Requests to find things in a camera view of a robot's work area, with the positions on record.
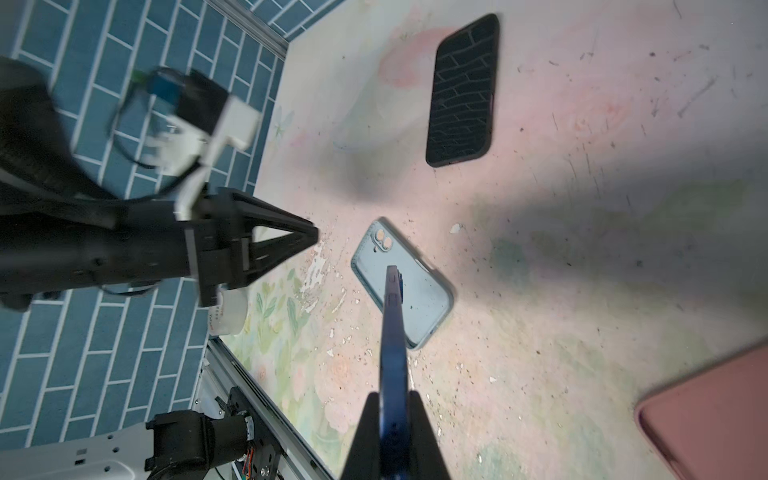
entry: blue brick wallpaper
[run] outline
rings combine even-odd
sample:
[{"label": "blue brick wallpaper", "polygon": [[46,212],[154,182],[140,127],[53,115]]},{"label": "blue brick wallpaper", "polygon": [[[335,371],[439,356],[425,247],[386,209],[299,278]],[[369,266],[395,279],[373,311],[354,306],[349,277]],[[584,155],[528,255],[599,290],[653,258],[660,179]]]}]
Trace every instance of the blue brick wallpaper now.
[{"label": "blue brick wallpaper", "polygon": [[[283,69],[262,45],[201,0],[28,0],[20,13],[9,54],[45,74],[71,149],[95,180],[123,197],[167,181],[117,154],[105,122],[133,69],[168,65],[196,68],[263,112],[253,145],[226,149],[210,175],[214,186],[253,192]],[[131,151],[144,152],[150,121],[168,113],[154,101],[149,110],[129,108],[118,125]],[[0,309],[0,449],[189,408],[206,341],[207,309],[189,279],[130,299],[90,288],[35,300],[27,313]]]},{"label": "blue brick wallpaper", "polygon": [[238,0],[287,41],[292,41],[343,0]]}]

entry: light blue phone case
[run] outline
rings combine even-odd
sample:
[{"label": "light blue phone case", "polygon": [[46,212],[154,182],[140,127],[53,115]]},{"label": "light blue phone case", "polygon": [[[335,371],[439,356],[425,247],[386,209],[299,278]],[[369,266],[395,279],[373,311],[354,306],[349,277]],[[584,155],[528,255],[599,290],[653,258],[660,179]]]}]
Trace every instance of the light blue phone case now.
[{"label": "light blue phone case", "polygon": [[[388,250],[376,232],[392,239]],[[397,266],[402,275],[402,319],[408,348],[420,349],[451,311],[453,295],[447,284],[432,272],[384,218],[371,223],[352,257],[352,271],[379,310],[384,310],[386,267]]]}]

